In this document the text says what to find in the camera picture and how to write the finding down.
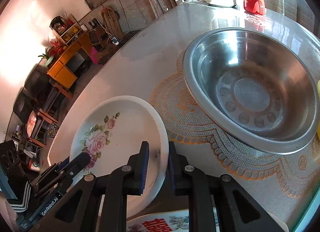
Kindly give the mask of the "stainless steel basin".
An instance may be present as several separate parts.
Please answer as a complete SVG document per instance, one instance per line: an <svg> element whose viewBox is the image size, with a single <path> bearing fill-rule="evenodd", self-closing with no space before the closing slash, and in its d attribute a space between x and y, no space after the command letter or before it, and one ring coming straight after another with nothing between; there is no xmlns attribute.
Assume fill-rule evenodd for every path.
<svg viewBox="0 0 320 232"><path fill-rule="evenodd" d="M296 153L317 131L319 99L310 71L266 34L222 28L200 35L184 52L183 76L206 115L256 150Z"/></svg>

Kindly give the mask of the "white rose deep plate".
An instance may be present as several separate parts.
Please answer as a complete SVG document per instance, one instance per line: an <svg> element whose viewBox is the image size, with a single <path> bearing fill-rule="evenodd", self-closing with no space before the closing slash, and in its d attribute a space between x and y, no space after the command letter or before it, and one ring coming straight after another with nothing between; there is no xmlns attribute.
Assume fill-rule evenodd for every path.
<svg viewBox="0 0 320 232"><path fill-rule="evenodd" d="M146 101L135 96L117 96L95 107L73 138L70 160L81 152L91 161L78 173L73 184L85 175L110 174L137 154L142 142L149 144L146 182L141 196L128 196L127 216L145 209L160 191L168 165L169 142L162 119Z"/></svg>

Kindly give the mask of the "wooden chair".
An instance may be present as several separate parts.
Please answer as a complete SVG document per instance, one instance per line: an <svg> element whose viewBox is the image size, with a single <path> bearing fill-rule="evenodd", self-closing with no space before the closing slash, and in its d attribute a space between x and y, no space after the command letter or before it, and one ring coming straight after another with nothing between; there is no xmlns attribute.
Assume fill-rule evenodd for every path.
<svg viewBox="0 0 320 232"><path fill-rule="evenodd" d="M105 7L101 10L101 16L103 18L104 27L106 32L121 41L124 37L122 28L119 23L119 18L116 11L112 7Z"/></svg>

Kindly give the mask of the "large white dragon plate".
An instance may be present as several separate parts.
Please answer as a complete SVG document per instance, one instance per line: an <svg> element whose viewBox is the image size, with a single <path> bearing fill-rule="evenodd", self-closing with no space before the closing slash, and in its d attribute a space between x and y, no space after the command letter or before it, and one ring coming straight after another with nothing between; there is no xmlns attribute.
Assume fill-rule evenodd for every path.
<svg viewBox="0 0 320 232"><path fill-rule="evenodd" d="M139 216L127 221L126 231L189 231L189 210Z"/></svg>

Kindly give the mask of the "black leather sofa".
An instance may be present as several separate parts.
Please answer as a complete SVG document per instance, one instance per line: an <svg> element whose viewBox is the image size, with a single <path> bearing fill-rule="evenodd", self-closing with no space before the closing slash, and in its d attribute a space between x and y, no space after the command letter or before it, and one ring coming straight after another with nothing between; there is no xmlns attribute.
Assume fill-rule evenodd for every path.
<svg viewBox="0 0 320 232"><path fill-rule="evenodd" d="M56 110L50 113L51 107L54 105L59 96L59 90L54 86L53 79L47 75L46 68L37 65L25 80L22 91L18 94L13 112L21 120L26 123L32 111L43 112L47 117L53 119Z"/></svg>

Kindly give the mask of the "orange wooden cabinet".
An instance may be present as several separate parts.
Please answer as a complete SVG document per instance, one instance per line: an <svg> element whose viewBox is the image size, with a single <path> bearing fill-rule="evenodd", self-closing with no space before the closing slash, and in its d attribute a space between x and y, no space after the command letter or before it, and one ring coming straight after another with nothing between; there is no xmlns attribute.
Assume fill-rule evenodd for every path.
<svg viewBox="0 0 320 232"><path fill-rule="evenodd" d="M79 51L86 54L84 59L90 59L92 48L93 46L89 39L88 31L86 31L55 60L53 65L48 68L47 74L59 82L64 88L69 89L77 77L67 64Z"/></svg>

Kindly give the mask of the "white power strip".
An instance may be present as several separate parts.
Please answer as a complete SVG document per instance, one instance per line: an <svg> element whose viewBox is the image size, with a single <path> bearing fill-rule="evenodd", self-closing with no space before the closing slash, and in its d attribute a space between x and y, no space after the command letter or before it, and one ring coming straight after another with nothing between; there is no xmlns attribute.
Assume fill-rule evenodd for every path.
<svg viewBox="0 0 320 232"><path fill-rule="evenodd" d="M119 45L119 41L117 40L116 37L112 37L112 38L111 38L111 41L112 41L112 43L113 43L114 45L116 45L116 46Z"/></svg>

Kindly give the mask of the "red mug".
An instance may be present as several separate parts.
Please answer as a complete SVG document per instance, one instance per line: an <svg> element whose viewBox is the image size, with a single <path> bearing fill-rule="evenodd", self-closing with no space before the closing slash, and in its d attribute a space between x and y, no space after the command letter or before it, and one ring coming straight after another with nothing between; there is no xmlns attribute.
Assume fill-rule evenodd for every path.
<svg viewBox="0 0 320 232"><path fill-rule="evenodd" d="M265 16L265 2L264 0L244 0L244 10L249 14Z"/></svg>

